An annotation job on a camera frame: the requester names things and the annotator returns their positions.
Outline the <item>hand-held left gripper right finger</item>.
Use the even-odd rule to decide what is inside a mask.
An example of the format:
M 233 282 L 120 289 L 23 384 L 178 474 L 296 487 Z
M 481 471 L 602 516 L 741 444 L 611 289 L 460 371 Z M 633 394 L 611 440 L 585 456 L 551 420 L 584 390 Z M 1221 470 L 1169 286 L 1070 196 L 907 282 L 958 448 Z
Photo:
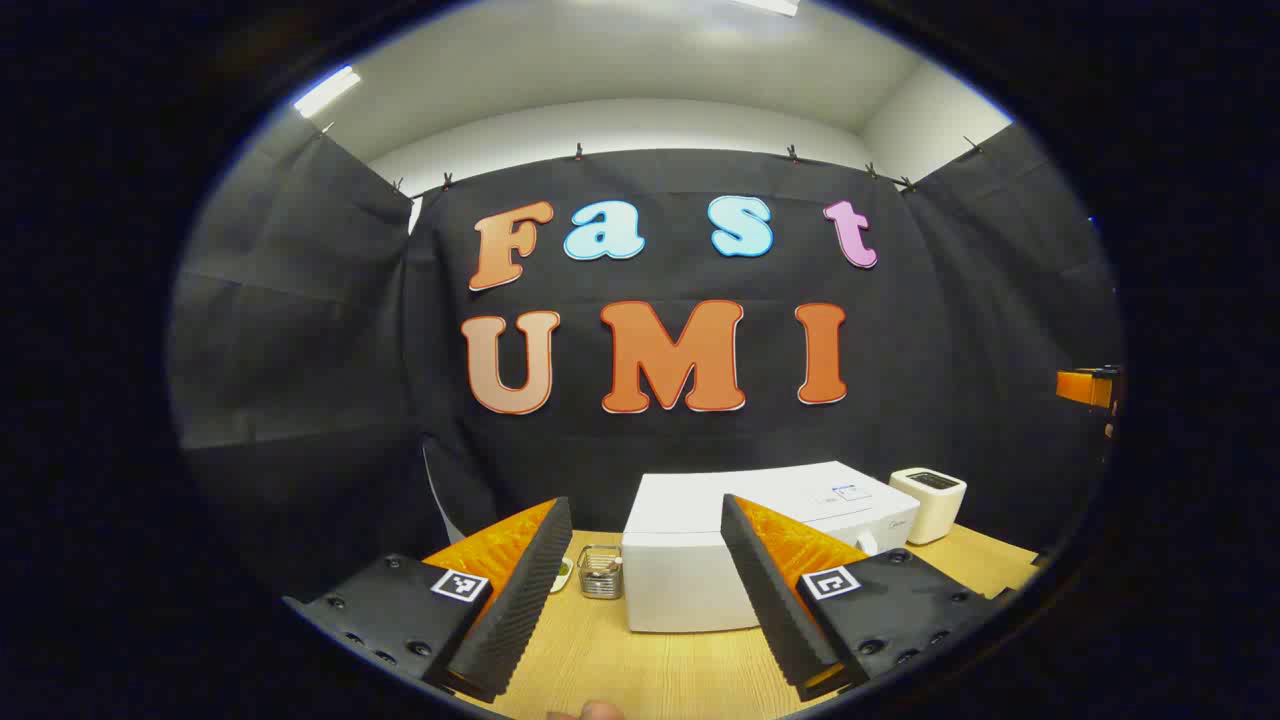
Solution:
M 1001 606 L 909 550 L 868 553 L 736 495 L 723 497 L 719 533 L 774 661 L 803 701 L 931 656 Z

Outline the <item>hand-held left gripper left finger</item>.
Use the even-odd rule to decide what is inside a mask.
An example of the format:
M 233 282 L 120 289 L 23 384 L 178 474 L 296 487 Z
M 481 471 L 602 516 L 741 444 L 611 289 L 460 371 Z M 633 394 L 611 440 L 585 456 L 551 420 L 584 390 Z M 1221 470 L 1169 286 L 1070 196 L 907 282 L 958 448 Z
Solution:
M 425 559 L 383 555 L 285 605 L 378 667 L 490 702 L 508 689 L 572 532 L 570 501 L 550 498 Z

